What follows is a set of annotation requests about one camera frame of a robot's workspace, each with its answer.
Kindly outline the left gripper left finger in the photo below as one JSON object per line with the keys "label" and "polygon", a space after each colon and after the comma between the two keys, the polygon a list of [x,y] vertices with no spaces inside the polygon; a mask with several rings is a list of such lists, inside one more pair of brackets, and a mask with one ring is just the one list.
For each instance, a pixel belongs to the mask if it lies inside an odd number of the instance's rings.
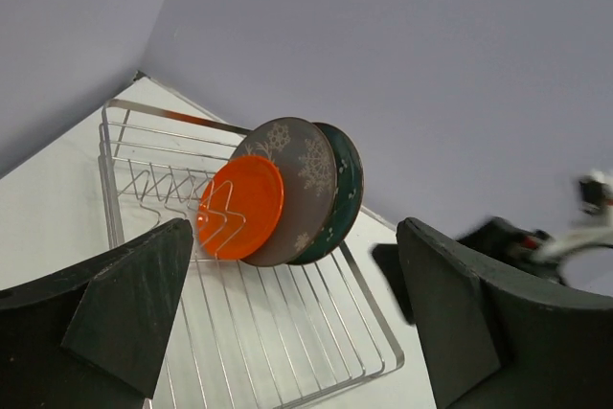
{"label": "left gripper left finger", "polygon": [[143,407],[156,390],[192,251],[192,225],[174,218],[2,290],[2,407]]}

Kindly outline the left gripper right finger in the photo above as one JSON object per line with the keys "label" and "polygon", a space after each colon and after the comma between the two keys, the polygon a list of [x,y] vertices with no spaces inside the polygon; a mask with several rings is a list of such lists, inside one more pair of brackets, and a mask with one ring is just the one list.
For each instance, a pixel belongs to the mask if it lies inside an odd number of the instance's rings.
{"label": "left gripper right finger", "polygon": [[410,217],[404,280],[440,408],[608,408],[612,301],[493,260]]}

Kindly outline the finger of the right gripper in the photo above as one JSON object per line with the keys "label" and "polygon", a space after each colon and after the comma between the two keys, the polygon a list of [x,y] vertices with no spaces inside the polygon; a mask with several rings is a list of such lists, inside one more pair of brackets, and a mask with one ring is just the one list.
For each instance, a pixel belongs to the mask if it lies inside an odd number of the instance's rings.
{"label": "finger of the right gripper", "polygon": [[414,310],[404,280],[397,244],[378,243],[371,249],[371,257],[391,288],[404,321],[409,326],[414,326]]}

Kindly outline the teal glazed plate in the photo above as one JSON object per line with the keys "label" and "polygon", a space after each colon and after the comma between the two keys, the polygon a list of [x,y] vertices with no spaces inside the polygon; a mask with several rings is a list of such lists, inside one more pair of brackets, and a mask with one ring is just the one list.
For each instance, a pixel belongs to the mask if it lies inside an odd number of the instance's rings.
{"label": "teal glazed plate", "polygon": [[289,265],[317,262],[336,249],[352,229],[363,199],[364,170],[352,139],[334,125],[322,122],[314,124],[324,133],[332,147],[337,192],[325,226],[310,246]]}

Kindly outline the grey deer plate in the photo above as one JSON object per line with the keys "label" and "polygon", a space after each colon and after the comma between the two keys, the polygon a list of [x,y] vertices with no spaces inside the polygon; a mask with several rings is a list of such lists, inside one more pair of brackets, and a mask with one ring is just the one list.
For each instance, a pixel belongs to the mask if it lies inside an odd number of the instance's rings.
{"label": "grey deer plate", "polygon": [[244,262],[256,267],[292,262],[315,241],[334,204],[337,173],[330,142],[314,123],[281,117],[250,131],[231,158],[245,155],[275,164],[284,181],[284,209],[272,236]]}

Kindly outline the orange plate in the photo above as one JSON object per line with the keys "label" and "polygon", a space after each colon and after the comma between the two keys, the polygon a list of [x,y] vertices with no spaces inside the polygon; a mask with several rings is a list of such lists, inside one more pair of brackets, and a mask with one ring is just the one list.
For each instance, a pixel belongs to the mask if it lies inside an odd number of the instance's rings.
{"label": "orange plate", "polygon": [[268,159],[229,161],[208,182],[195,223],[205,253],[222,261],[243,260],[272,236],[284,208],[284,181]]}

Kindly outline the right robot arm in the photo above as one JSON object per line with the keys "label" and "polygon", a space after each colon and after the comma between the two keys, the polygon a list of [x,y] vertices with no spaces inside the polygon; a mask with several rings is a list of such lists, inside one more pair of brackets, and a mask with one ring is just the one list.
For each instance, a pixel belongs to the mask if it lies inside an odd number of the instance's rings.
{"label": "right robot arm", "polygon": [[[567,285],[558,262],[534,261],[533,253],[551,238],[545,231],[520,229],[502,217],[493,216],[457,237],[456,241],[538,278]],[[370,254],[391,288],[405,322],[413,327],[415,315],[402,274],[398,244],[378,243],[371,248]]]}

